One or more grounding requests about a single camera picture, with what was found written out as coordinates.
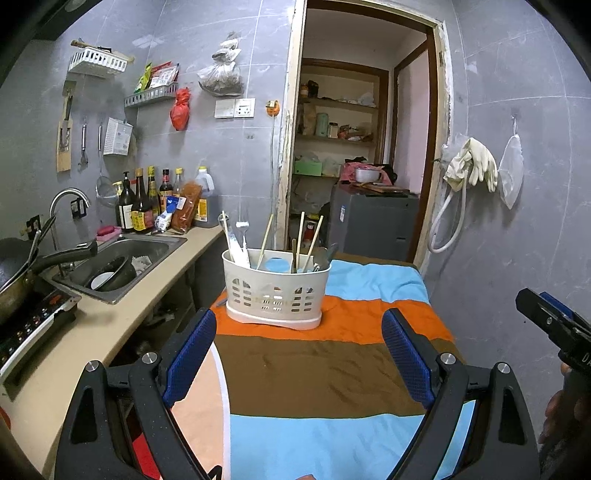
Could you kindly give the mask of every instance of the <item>glass bottle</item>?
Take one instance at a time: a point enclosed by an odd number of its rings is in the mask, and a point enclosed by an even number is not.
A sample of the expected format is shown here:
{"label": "glass bottle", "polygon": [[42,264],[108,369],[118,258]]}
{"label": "glass bottle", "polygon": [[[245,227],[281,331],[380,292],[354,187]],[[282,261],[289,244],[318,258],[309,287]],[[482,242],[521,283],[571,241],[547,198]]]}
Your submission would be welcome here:
{"label": "glass bottle", "polygon": [[174,172],[176,173],[176,178],[174,179],[173,195],[175,197],[180,197],[181,192],[183,191],[183,185],[184,185],[183,169],[181,167],[179,167],[179,168],[176,168],[174,170]]}
{"label": "glass bottle", "polygon": [[143,168],[135,169],[135,202],[131,207],[131,218],[136,233],[146,233],[154,227],[154,214],[146,195]]}
{"label": "glass bottle", "polygon": [[168,176],[168,169],[162,169],[162,185],[160,186],[160,212],[166,211],[166,198],[173,194],[173,184],[170,183],[170,177]]}
{"label": "glass bottle", "polygon": [[135,202],[135,195],[131,190],[129,172],[123,172],[123,190],[119,195],[119,217],[121,218],[121,229],[125,233],[134,231],[134,224],[131,216],[131,209]]}
{"label": "glass bottle", "polygon": [[158,189],[156,187],[156,167],[148,167],[148,198],[152,204],[152,216],[156,218],[160,215],[160,200],[158,198]]}

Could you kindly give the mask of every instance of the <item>white plastic basket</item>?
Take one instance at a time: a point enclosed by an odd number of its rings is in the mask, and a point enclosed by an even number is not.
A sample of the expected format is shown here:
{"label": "white plastic basket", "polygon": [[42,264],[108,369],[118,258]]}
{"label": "white plastic basket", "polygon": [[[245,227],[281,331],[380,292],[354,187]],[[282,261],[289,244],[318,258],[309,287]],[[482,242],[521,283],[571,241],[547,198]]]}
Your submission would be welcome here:
{"label": "white plastic basket", "polygon": [[[260,250],[248,249],[251,265]],[[290,252],[265,250],[261,269],[271,258],[282,258],[291,265]],[[222,254],[228,302],[228,316],[242,323],[266,323],[295,330],[317,327],[322,318],[322,299],[329,271],[275,273],[236,265],[228,250]]]}
{"label": "white plastic basket", "polygon": [[98,48],[86,47],[78,49],[70,58],[68,72],[83,73],[100,78],[109,78],[123,73],[127,60]]}

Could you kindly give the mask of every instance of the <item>chopsticks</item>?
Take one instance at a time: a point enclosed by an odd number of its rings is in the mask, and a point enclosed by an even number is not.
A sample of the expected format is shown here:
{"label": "chopsticks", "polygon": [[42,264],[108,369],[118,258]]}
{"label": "chopsticks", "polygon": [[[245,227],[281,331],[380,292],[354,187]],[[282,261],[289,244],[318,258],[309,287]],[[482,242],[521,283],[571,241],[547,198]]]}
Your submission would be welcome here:
{"label": "chopsticks", "polygon": [[304,263],[304,268],[302,268],[302,273],[306,272],[306,268],[308,267],[308,262],[310,261],[310,255],[312,254],[313,248],[316,246],[316,240],[318,239],[318,234],[320,233],[320,225],[322,225],[322,220],[324,220],[324,215],[320,215],[320,220],[318,220],[318,225],[316,226],[316,231],[314,232],[314,238],[312,239],[312,244],[308,249],[308,256],[306,257],[306,263]]}
{"label": "chopsticks", "polygon": [[267,230],[265,231],[265,237],[262,239],[261,253],[259,253],[259,259],[256,262],[256,269],[255,270],[258,270],[259,267],[261,266],[262,257],[265,254],[265,245],[267,244],[267,237],[269,237],[269,230],[271,230],[272,223],[273,223],[273,213],[269,217],[269,223],[267,224]]}
{"label": "chopsticks", "polygon": [[306,218],[306,213],[302,212],[300,217],[300,233],[297,236],[297,255],[295,256],[295,273],[297,273],[297,269],[300,266],[300,249],[301,249],[301,234],[304,231],[304,219]]}

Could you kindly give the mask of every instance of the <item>orange stripe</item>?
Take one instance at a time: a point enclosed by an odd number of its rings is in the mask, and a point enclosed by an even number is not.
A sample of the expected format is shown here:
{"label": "orange stripe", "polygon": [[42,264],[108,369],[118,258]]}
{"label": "orange stripe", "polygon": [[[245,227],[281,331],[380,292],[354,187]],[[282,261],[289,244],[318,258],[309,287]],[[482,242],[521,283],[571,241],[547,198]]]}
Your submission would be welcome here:
{"label": "orange stripe", "polygon": [[322,301],[322,321],[312,330],[292,330],[271,325],[240,323],[232,320],[226,306],[212,307],[217,317],[218,335],[260,336],[287,340],[339,340],[360,345],[382,343],[382,315],[398,308],[415,332],[429,340],[453,342],[453,336],[431,306],[422,301],[342,300],[326,295]]}

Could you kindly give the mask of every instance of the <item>soy sauce bottle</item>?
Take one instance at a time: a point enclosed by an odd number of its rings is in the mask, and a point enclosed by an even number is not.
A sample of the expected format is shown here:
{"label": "soy sauce bottle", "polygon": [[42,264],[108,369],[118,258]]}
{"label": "soy sauce bottle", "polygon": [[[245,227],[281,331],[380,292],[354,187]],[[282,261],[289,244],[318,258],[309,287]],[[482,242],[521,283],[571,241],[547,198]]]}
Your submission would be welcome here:
{"label": "soy sauce bottle", "polygon": [[121,229],[125,233],[134,231],[134,223],[131,215],[131,209],[135,202],[135,195],[131,190],[131,183],[129,182],[129,172],[123,172],[123,190],[119,195],[119,217],[121,218]]}
{"label": "soy sauce bottle", "polygon": [[160,213],[166,211],[166,198],[173,194],[173,184],[170,183],[170,177],[168,176],[169,170],[167,168],[162,169],[162,185],[158,191],[160,197]]}
{"label": "soy sauce bottle", "polygon": [[147,233],[154,227],[154,212],[146,195],[143,168],[135,169],[135,202],[131,207],[131,219],[136,233]]}

